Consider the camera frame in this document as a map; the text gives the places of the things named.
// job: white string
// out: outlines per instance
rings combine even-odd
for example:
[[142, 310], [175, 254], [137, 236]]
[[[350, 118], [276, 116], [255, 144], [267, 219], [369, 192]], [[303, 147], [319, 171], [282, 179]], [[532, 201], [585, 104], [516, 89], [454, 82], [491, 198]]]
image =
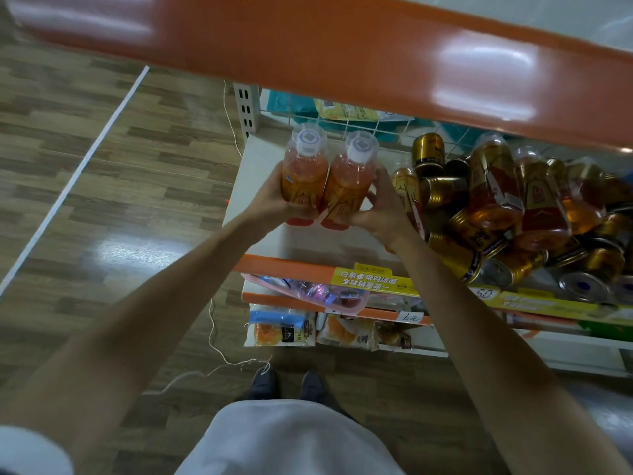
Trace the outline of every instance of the white string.
[[233, 129], [233, 123], [231, 123], [231, 118], [228, 116], [228, 110], [226, 109], [226, 80], [224, 80], [224, 89], [222, 90], [222, 105], [224, 105], [224, 112], [226, 113], [228, 126], [231, 127], [231, 131], [233, 132], [233, 142], [235, 142], [235, 148], [237, 148], [239, 157], [242, 158], [242, 152], [240, 151], [239, 146], [237, 146], [237, 136], [235, 135], [235, 130]]
[[170, 383], [168, 383], [167, 386], [165, 388], [163, 388], [162, 390], [147, 390], [147, 391], [144, 391], [142, 393], [142, 395], [162, 395], [167, 390], [169, 390], [172, 385], [178, 383], [183, 378], [190, 377], [190, 376], [209, 378], [217, 370], [219, 370], [220, 368], [224, 368], [224, 367], [240, 367], [240, 370], [242, 370], [246, 365], [251, 364], [253, 362], [257, 362], [257, 363], [261, 363], [261, 364], [266, 364], [266, 365], [264, 365], [264, 369], [261, 372], [261, 375], [264, 375], [265, 373], [267, 373], [270, 370], [270, 359], [272, 359], [272, 355], [267, 360], [249, 359], [249, 360], [244, 360], [242, 362], [233, 363], [233, 362], [230, 362], [230, 361], [228, 361], [226, 359], [226, 357], [224, 356], [224, 353], [222, 353], [221, 351], [219, 351], [217, 348], [215, 348], [213, 346], [213, 343], [211, 343], [211, 335], [213, 335], [213, 330], [215, 329], [215, 320], [213, 319], [213, 311], [215, 311], [215, 307], [213, 306], [213, 298], [211, 298], [211, 303], [209, 304], [209, 318], [211, 319], [211, 332], [209, 333], [208, 342], [209, 342], [209, 346], [220, 354], [220, 356], [224, 360], [224, 365], [220, 365], [219, 367], [215, 367], [208, 374], [205, 374], [204, 372], [200, 372], [200, 371], [185, 372], [183, 374], [178, 375], [175, 379], [170, 381]]

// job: store floor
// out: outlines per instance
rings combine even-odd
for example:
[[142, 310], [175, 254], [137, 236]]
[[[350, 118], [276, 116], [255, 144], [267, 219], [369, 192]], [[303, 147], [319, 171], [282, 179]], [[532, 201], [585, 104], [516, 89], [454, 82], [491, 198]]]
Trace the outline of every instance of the store floor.
[[[16, 36], [0, 16], [0, 277], [143, 68]], [[142, 80], [0, 296], [0, 402], [68, 336], [221, 226], [240, 162], [223, 87], [221, 80], [154, 67]], [[231, 84], [226, 103], [238, 127]], [[265, 350], [242, 347], [248, 306], [241, 285], [233, 274], [215, 297], [215, 344], [230, 360], [266, 358]], [[203, 311], [154, 388], [220, 365], [207, 345], [210, 328]], [[305, 370], [318, 367], [343, 407], [409, 473], [504, 473], [449, 360], [318, 346], [275, 351], [273, 365], [288, 397], [298, 395]], [[208, 380], [186, 379], [162, 396], [140, 398], [79, 473], [173, 474], [258, 366], [225, 367]], [[633, 459], [631, 383], [565, 379]]]

